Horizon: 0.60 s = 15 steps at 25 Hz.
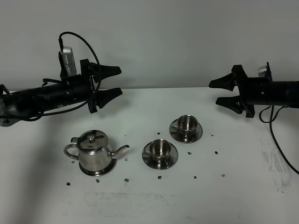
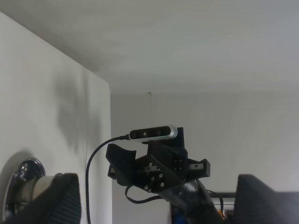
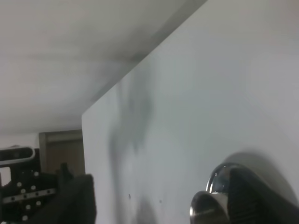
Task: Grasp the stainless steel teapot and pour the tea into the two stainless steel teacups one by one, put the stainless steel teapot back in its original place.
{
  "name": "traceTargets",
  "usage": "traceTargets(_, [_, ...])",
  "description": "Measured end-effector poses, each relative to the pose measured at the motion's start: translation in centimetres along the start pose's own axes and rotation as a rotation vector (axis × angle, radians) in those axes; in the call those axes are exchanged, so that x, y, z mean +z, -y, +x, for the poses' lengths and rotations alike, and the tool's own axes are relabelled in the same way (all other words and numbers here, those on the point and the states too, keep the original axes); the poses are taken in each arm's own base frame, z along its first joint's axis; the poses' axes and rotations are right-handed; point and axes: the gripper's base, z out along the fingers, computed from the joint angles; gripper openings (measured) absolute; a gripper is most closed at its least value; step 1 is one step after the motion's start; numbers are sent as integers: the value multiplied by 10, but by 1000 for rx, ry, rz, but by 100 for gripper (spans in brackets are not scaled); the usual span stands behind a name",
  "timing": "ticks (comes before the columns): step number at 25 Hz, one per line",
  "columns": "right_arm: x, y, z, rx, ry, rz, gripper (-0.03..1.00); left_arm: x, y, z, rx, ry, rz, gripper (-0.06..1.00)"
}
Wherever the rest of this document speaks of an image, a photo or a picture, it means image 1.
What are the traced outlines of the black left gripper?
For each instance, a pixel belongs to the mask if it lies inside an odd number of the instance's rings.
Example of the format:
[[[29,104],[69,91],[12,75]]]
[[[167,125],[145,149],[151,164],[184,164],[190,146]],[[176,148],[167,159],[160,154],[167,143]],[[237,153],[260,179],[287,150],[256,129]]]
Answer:
[[[121,74],[120,67],[98,65],[90,63],[88,59],[80,60],[80,67],[81,74],[67,77],[66,69],[61,62],[60,77],[63,82],[63,106],[87,102],[90,113],[95,113],[97,112],[96,105],[103,108],[110,101],[122,95],[121,88],[113,88],[98,91],[95,99],[93,96],[95,87],[92,77],[95,82],[101,82],[103,79]]]

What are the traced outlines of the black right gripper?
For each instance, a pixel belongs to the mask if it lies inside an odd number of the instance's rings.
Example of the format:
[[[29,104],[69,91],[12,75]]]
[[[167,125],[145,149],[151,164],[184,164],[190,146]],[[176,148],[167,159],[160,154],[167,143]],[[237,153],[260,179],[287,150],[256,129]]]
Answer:
[[[234,65],[232,73],[212,80],[209,88],[233,91],[235,85],[237,85],[240,96],[219,97],[215,103],[237,114],[242,114],[244,110],[246,117],[252,118],[255,115],[255,105],[268,105],[266,87],[270,82],[268,79],[259,78],[258,76],[248,77],[241,65]]]

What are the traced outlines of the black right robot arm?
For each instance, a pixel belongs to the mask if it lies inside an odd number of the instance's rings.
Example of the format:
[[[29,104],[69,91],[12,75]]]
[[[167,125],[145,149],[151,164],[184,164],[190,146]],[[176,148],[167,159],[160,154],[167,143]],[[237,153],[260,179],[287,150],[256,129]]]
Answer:
[[[234,65],[230,74],[212,80],[209,87],[229,91],[238,87],[238,96],[219,97],[216,104],[238,114],[245,111],[247,118],[254,117],[255,105],[299,107],[298,81],[273,81],[269,64],[261,67],[258,77],[248,77],[241,65]]]

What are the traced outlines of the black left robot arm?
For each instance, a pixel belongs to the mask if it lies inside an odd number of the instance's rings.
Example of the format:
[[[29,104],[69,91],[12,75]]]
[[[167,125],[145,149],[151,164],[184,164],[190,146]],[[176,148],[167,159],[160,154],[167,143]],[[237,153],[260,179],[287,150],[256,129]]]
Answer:
[[[44,79],[43,85],[10,93],[0,86],[0,125],[11,126],[18,121],[35,121],[43,116],[56,115],[58,108],[81,104],[90,113],[97,112],[122,94],[120,88],[99,90],[95,84],[121,74],[118,66],[105,66],[80,60],[81,73],[61,80]]]

